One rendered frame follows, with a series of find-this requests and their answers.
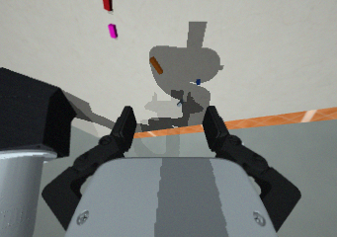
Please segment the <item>red rod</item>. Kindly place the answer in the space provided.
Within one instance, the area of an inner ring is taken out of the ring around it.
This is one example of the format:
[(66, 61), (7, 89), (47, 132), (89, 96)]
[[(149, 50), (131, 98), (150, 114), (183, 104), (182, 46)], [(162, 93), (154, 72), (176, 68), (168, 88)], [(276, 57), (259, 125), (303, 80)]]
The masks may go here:
[(113, 7), (112, 7), (112, 0), (103, 0), (103, 4), (104, 4), (104, 9), (108, 10), (108, 11), (112, 11)]

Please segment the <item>magenta block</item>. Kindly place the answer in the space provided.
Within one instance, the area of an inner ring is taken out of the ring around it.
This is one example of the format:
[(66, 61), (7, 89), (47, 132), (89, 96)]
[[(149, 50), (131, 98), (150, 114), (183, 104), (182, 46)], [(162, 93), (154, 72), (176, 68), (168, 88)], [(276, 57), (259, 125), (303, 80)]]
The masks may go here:
[(111, 38), (115, 38), (116, 39), (118, 37), (116, 25), (109, 24), (108, 27), (109, 27), (109, 31), (110, 31), (110, 34), (111, 34)]

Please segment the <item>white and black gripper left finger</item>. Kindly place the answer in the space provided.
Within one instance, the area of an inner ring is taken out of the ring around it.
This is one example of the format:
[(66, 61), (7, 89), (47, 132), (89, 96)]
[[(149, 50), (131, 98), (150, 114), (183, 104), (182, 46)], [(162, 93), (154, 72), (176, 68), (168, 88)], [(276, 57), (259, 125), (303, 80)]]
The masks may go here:
[(131, 147), (136, 126), (132, 107), (125, 106), (110, 135), (100, 138), (97, 146), (77, 157), (73, 166), (44, 187), (42, 198), (65, 231), (81, 200), (81, 186), (104, 162), (125, 157), (124, 153)]

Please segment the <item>brown flat bar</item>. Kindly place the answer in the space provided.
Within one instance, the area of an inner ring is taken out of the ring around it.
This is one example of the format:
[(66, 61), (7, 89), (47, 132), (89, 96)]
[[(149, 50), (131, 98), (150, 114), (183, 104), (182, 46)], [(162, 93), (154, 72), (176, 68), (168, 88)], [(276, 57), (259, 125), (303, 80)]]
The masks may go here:
[(158, 72), (158, 74), (163, 73), (162, 68), (160, 67), (160, 65), (158, 64), (157, 60), (155, 59), (155, 57), (151, 57), (150, 60), (151, 64), (153, 65), (153, 67), (156, 69), (156, 71)]

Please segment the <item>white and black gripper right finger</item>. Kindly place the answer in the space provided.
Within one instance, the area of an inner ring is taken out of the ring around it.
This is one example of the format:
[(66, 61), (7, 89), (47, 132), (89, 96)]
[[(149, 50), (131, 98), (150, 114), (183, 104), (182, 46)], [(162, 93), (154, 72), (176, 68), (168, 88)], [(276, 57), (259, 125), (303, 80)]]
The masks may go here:
[(216, 153), (215, 157), (239, 164), (259, 185), (261, 201), (278, 232), (301, 198), (299, 189), (269, 167), (265, 158), (242, 145), (239, 137), (230, 134), (215, 106), (207, 107), (203, 129), (209, 149)]

